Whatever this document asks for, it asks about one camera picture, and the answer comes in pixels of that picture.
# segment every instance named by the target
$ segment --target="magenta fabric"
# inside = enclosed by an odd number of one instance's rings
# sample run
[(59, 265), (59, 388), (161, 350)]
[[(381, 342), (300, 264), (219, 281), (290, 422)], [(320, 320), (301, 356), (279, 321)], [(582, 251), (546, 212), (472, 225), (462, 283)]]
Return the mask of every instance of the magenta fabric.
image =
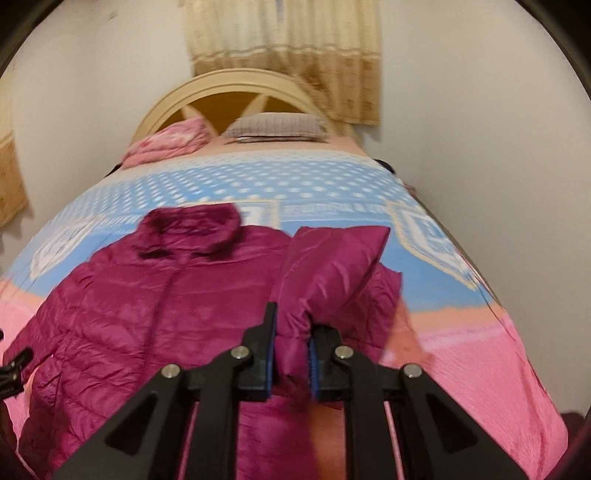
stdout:
[(300, 229), (292, 239), (240, 226), (233, 205), (157, 209), (136, 232), (63, 280), (4, 358), (33, 362), (20, 452), (40, 478), (165, 364), (192, 368), (237, 345), (278, 302), (278, 393), (241, 408), (238, 478), (317, 477), (309, 434), (306, 339), (312, 321), (339, 328), (377, 360), (401, 277), (378, 263), (388, 228)]
[(121, 169), (189, 155), (211, 140), (212, 134), (203, 118), (177, 122), (131, 145), (123, 156)]

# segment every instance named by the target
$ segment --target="jacket collar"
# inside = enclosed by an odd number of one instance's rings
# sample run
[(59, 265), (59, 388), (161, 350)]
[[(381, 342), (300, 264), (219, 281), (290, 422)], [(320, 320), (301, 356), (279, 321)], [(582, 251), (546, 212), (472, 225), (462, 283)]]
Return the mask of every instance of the jacket collar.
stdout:
[(134, 245), (141, 254), (211, 255), (235, 241), (240, 223), (240, 214), (230, 203), (158, 208), (140, 222)]

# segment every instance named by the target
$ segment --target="printed pattern on bed sheet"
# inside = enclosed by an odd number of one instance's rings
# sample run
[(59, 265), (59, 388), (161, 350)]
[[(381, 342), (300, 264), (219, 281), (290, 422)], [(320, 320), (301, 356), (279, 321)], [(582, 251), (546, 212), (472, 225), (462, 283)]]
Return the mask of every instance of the printed pattern on bed sheet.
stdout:
[(403, 273), (411, 311), (485, 304), (477, 277), (402, 183), (366, 157), (334, 151), (242, 152), (117, 172), (50, 221), (8, 276), (45, 298), (150, 210), (216, 202), (236, 203), (246, 224), (290, 234), (303, 225), (391, 226), (382, 262)]

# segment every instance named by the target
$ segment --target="pink pillow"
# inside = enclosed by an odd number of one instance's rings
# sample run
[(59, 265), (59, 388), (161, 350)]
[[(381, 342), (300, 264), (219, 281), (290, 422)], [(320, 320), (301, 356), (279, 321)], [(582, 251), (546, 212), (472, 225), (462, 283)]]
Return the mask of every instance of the pink pillow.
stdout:
[(211, 140), (211, 132), (203, 118), (177, 122), (131, 145), (123, 156), (121, 169), (189, 155)]

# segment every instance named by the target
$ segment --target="bed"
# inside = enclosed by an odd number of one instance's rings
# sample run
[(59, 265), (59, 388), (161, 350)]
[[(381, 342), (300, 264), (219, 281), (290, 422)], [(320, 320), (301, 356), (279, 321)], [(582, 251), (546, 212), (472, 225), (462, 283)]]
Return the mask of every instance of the bed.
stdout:
[[(258, 112), (312, 113), (324, 120), (328, 141), (239, 145), (218, 137), (236, 118)], [(387, 225), (382, 263), (402, 272), (404, 301), (382, 363), (423, 365), (530, 478), (544, 478), (566, 450), (567, 432), (511, 319), (402, 181), (365, 154), (351, 126), (327, 118), (287, 76), (230, 69), (169, 93), (132, 142), (197, 115), (216, 137), (210, 144), (114, 172), (31, 240), (0, 283), (2, 352), (75, 266), (156, 207), (232, 202), (243, 223), (289, 234), (303, 225)], [(27, 401), (7, 402), (17, 435)], [(311, 418), (321, 477), (344, 478), (342, 412), (318, 406)]]

